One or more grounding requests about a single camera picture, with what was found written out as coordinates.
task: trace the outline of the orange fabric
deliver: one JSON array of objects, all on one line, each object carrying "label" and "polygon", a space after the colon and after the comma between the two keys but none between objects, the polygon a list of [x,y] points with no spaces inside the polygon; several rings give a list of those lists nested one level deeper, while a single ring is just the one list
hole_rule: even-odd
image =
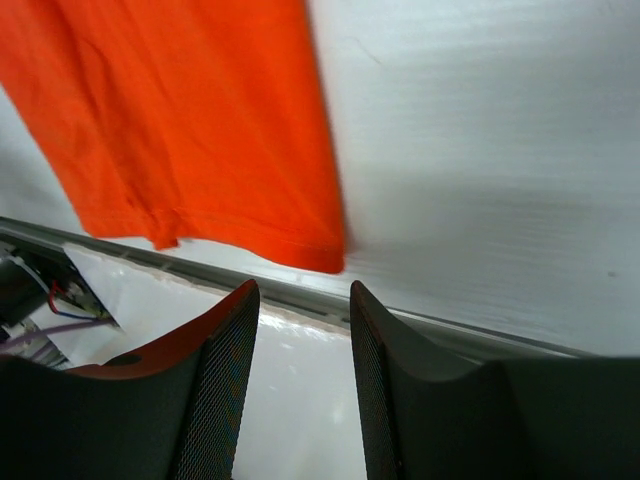
[{"label": "orange fabric", "polygon": [[84,228],[343,268],[302,0],[11,0],[0,80]]}]

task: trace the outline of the white panel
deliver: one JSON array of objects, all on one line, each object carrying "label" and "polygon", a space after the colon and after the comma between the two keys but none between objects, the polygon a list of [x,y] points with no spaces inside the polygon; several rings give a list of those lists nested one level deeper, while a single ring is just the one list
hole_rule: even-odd
[{"label": "white panel", "polygon": [[[640,2],[309,3],[347,271],[299,272],[204,241],[171,254],[342,296],[360,278],[396,308],[640,353]],[[20,211],[9,183],[2,214],[60,225],[46,202]],[[44,198],[52,188],[42,183]]]}]

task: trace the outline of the electrical wire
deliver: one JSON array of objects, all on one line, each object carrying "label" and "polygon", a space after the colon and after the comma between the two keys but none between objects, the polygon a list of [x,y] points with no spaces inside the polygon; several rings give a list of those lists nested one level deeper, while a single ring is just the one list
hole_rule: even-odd
[{"label": "electrical wire", "polygon": [[76,315],[75,313],[61,312],[60,310],[58,310],[58,307],[56,307],[56,304],[55,304],[56,292],[64,294],[62,289],[58,286],[58,283],[54,280],[53,281],[53,286],[51,287],[51,291],[48,292],[49,293],[49,299],[48,299],[49,309],[54,314],[60,315],[61,317],[75,318],[76,320],[98,320],[98,317],[91,317],[91,316],[86,316],[86,315]]},{"label": "electrical wire", "polygon": [[112,325],[112,323],[109,321],[79,322],[79,323],[72,323],[70,325],[59,325],[57,327],[43,328],[42,330],[37,330],[35,332],[25,333],[24,335],[20,335],[19,337],[12,338],[11,340],[8,340],[5,343],[0,344],[0,353],[10,350],[16,345],[20,345],[25,342],[30,342],[31,340],[35,340],[36,338],[40,338],[43,336],[55,335],[57,333],[71,332],[73,330],[82,330],[84,328],[101,327],[103,325]]},{"label": "electrical wire", "polygon": [[18,267],[22,268],[25,272],[27,272],[31,276],[31,278],[33,278],[36,281],[38,285],[40,285],[40,287],[45,292],[49,293],[49,287],[47,286],[47,284],[44,283],[44,280],[40,278],[40,275],[38,275],[35,270],[33,270],[29,265],[25,263],[23,258],[14,257],[13,255],[6,255],[3,258],[6,258],[7,260],[15,263]]}]

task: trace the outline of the purple cable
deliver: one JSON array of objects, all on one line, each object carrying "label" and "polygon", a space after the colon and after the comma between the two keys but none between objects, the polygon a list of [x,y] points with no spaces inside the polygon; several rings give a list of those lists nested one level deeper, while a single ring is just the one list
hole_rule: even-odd
[{"label": "purple cable", "polygon": [[109,321],[96,321],[96,322],[80,322],[72,323],[71,325],[60,325],[58,327],[49,327],[36,332],[26,333],[16,338],[12,338],[5,343],[0,344],[0,353],[9,350],[10,348],[20,345],[24,342],[30,342],[38,337],[54,335],[56,333],[71,332],[73,330],[81,330],[83,328],[100,327],[102,325],[112,325]]}]

